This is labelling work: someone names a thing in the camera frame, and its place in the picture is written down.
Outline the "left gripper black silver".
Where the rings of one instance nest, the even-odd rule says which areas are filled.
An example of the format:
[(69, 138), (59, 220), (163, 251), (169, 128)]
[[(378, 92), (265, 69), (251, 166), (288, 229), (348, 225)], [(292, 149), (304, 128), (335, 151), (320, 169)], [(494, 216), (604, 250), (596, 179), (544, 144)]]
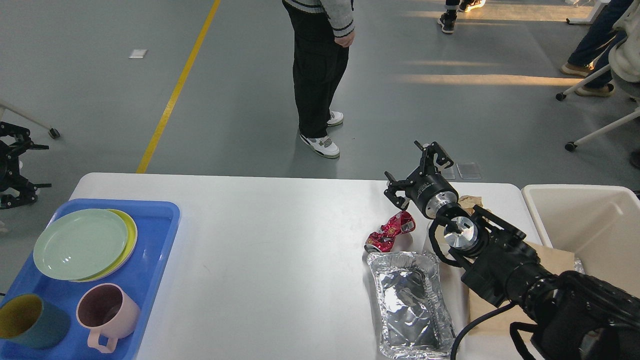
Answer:
[(14, 172), (9, 172), (9, 160), (17, 160), (28, 150), (48, 150), (48, 145), (38, 145), (32, 141), (28, 128), (0, 122), (0, 137), (11, 137), (14, 142), (7, 145), (0, 144), (0, 187), (1, 191), (10, 191), (1, 195), (2, 210), (32, 205), (38, 201), (39, 189), (52, 187), (51, 183), (31, 183), (27, 178)]

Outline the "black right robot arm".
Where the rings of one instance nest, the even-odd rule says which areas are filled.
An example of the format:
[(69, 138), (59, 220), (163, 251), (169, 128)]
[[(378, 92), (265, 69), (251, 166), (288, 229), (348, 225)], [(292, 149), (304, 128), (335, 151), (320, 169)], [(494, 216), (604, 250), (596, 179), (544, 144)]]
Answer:
[(423, 145), (418, 167), (397, 180), (389, 172), (384, 195), (395, 207), (410, 203), (430, 219), (428, 238), (444, 264), (461, 268), (461, 281), (494, 310), (469, 323), (450, 352), (478, 324), (519, 306), (532, 323), (512, 322), (510, 337), (524, 360), (532, 360), (521, 332), (546, 360), (637, 360), (640, 355), (639, 299), (614, 285), (568, 270), (555, 275), (541, 265), (526, 234), (474, 205), (468, 214), (441, 170), (453, 160), (437, 143)]

